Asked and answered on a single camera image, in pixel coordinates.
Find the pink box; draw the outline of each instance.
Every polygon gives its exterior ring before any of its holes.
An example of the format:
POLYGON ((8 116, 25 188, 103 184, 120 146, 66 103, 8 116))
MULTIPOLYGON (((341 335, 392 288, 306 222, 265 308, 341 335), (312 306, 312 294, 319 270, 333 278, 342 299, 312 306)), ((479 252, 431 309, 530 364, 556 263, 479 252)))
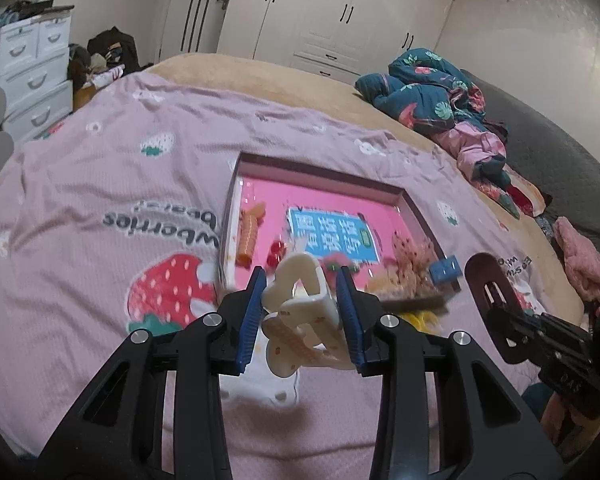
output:
MULTIPOLYGON (((360 262, 361 270, 354 275, 359 290, 364 290, 366 280, 375 270, 379 267, 384 269, 383 259, 394 257, 394 232, 405 238, 412 237, 416 242, 429 238, 438 258, 446 257, 405 190, 309 164, 241 153, 236 162, 224 213, 219 266, 221 295, 243 290, 253 267, 266 267, 271 244, 280 238, 288 239, 290 208, 346 214, 366 222, 372 232, 379 261, 360 262), (250 269, 235 264, 240 208, 246 198, 251 204, 266 204, 266 215, 258 229, 250 269)), ((356 261, 354 256, 350 256, 350 259, 356 261)), ((458 282, 453 285, 455 290, 459 290, 458 282)), ((427 303, 431 304, 431 298, 427 298, 427 303)))

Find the wardrobe drawer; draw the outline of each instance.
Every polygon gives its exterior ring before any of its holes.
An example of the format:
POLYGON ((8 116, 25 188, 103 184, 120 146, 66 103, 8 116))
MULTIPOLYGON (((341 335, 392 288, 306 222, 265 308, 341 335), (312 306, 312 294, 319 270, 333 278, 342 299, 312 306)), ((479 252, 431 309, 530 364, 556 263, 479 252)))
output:
POLYGON ((353 85, 360 77, 359 75, 347 72, 346 70, 340 70, 339 68, 334 68, 333 66, 324 65, 298 56, 293 56, 291 68, 297 68, 304 72, 310 72, 329 79, 335 79, 336 81, 341 81, 349 85, 353 85))
POLYGON ((358 73, 358 65, 360 64, 357 59, 352 57, 304 42, 296 48, 294 55, 355 73, 358 73))
POLYGON ((49 92, 21 102, 16 112, 4 120, 2 128, 13 142, 24 142, 43 132, 73 111, 71 81, 65 81, 49 92))
POLYGON ((0 88, 7 95, 7 115, 13 112, 22 100, 43 94, 66 81, 68 65, 69 48, 65 48, 0 76, 0 88))
POLYGON ((69 46, 69 32, 71 30, 71 16, 53 18, 40 22, 38 35, 38 57, 49 52, 67 48, 69 46))
POLYGON ((39 28, 13 23, 0 29, 0 76, 36 59, 39 28))

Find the cream colored clip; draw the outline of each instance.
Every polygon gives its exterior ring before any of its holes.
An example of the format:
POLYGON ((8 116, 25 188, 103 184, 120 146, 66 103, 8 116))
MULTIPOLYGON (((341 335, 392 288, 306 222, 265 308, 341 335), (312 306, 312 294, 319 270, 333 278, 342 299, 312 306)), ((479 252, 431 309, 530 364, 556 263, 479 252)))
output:
POLYGON ((262 321, 262 331, 269 339, 267 364, 275 375, 289 377, 301 366, 354 368, 338 308, 316 258, 293 253, 282 260, 262 293, 262 306, 272 312, 262 321))

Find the wardrobe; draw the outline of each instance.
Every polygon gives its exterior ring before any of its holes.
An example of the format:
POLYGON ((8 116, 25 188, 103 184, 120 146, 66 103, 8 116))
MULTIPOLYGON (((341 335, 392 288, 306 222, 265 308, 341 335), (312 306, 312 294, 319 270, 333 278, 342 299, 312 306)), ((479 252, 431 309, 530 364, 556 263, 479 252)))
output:
POLYGON ((352 84, 408 48, 433 50, 452 0, 230 0, 219 54, 352 84))

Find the blue block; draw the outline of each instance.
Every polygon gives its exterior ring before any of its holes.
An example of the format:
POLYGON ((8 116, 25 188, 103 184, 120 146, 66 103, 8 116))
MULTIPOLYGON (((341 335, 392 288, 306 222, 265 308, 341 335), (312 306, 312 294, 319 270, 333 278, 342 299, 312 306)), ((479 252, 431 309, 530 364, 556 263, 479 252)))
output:
POLYGON ((441 285, 442 283, 452 282, 462 276, 462 269, 460 268, 458 259, 455 256, 450 256, 445 260, 431 264, 429 273, 434 285, 441 285))

